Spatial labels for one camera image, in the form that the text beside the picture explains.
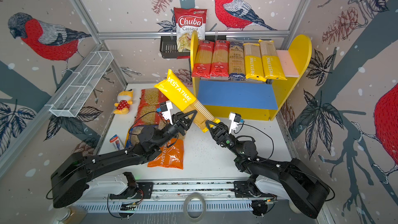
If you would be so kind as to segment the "yellow Pastatime spaghetti bag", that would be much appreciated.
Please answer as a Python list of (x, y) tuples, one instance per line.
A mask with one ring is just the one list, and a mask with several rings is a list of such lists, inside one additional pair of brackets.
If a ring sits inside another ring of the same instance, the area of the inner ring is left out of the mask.
[(244, 43), (245, 73), (247, 80), (266, 82), (264, 76), (260, 45)]
[(188, 113), (193, 110), (197, 114), (193, 122), (202, 130), (207, 132), (206, 121), (220, 123), (194, 96), (194, 94), (179, 80), (171, 69), (168, 70), (167, 78), (154, 86), (162, 92), (180, 111)]
[(273, 40), (259, 40), (264, 78), (268, 80), (287, 80)]

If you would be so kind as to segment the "orange Pastatime macaroni bag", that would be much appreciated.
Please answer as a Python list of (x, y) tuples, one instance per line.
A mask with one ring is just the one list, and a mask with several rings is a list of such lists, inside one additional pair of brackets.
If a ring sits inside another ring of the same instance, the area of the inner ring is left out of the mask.
[(161, 147), (161, 154), (147, 164), (147, 167), (163, 167), (183, 170), (184, 136), (179, 134)]

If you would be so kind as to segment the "red spaghetti bag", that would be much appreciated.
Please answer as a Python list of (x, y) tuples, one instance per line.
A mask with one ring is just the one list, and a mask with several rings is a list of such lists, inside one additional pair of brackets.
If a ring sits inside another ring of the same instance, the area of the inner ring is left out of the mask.
[(212, 56), (215, 43), (208, 40), (200, 40), (195, 58), (192, 76), (210, 78)]
[(229, 47), (230, 42), (227, 40), (217, 40), (215, 42), (210, 68), (212, 77), (229, 76)]

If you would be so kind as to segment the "dark blue spaghetti bag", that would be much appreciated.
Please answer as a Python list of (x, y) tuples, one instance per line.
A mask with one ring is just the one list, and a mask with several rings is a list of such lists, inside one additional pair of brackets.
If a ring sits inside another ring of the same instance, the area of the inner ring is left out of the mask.
[(243, 43), (237, 41), (230, 42), (228, 70), (229, 70), (229, 80), (234, 80), (234, 81), (246, 80)]

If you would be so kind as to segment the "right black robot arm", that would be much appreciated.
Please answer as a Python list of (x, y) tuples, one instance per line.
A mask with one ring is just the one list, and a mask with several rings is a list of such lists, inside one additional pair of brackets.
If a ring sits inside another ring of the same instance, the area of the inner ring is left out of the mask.
[(242, 197), (261, 197), (256, 186), (259, 176), (280, 183), (292, 201), (307, 217), (316, 219), (332, 189), (316, 176), (301, 160), (274, 161), (258, 156), (256, 140), (247, 135), (234, 136), (224, 123), (207, 120), (206, 127), (218, 145), (235, 154), (234, 163), (240, 172), (250, 177), (233, 190)]

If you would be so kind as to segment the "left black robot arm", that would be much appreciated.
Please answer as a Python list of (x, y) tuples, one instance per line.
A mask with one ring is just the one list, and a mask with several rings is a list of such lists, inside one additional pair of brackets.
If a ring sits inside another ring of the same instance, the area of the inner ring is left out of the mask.
[(146, 126), (138, 135), (139, 143), (124, 150), (102, 155), (84, 156), (82, 152), (71, 154), (51, 175), (51, 190), (54, 208), (63, 208), (79, 200), (88, 182), (128, 166), (145, 164), (161, 154), (161, 147), (175, 138), (184, 135), (197, 115), (193, 110), (172, 115), (172, 120), (163, 129)]

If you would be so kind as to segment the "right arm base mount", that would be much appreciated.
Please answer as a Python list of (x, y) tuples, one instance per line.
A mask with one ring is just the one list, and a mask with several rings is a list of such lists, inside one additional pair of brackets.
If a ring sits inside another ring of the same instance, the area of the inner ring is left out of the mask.
[(234, 181), (234, 187), (230, 191), (235, 193), (237, 198), (271, 198), (277, 199), (276, 195), (266, 194), (256, 186), (259, 175), (251, 175), (246, 181)]

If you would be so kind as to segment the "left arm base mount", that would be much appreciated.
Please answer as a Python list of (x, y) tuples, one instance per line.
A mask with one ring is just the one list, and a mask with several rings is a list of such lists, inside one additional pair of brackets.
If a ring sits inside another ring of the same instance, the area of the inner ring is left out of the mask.
[(127, 199), (150, 199), (153, 192), (153, 182), (137, 182), (131, 172), (124, 172), (123, 175), (127, 179), (127, 187), (119, 194), (110, 194), (111, 200), (127, 200)]

